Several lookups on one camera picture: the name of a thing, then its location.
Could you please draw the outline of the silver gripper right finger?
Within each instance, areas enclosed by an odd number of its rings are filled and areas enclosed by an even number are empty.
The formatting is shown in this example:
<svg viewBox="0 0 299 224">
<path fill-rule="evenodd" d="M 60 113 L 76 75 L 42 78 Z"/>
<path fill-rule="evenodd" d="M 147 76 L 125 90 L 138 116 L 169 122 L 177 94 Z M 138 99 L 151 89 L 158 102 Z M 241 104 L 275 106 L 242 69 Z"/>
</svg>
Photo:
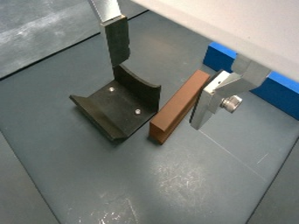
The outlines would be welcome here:
<svg viewBox="0 0 299 224">
<path fill-rule="evenodd" d="M 219 108 L 226 109 L 230 113 L 237 110 L 242 103 L 238 94 L 257 87 L 246 79 L 246 76 L 253 75 L 258 69 L 266 70 L 267 74 L 271 72 L 270 68 L 239 54 L 233 63 L 233 72 L 221 71 L 213 77 L 202 90 L 191 113 L 190 123 L 197 130 L 210 120 Z"/>
</svg>

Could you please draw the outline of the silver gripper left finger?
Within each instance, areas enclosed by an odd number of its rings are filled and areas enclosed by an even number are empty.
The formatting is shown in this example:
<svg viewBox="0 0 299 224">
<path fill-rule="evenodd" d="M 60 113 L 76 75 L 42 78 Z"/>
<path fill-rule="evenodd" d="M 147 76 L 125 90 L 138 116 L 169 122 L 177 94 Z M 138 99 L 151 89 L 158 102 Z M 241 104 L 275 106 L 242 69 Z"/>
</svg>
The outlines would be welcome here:
<svg viewBox="0 0 299 224">
<path fill-rule="evenodd" d="M 88 0 L 98 17 L 100 33 L 107 40 L 111 65 L 117 67 L 130 57 L 127 16 L 122 14 L 118 0 Z"/>
</svg>

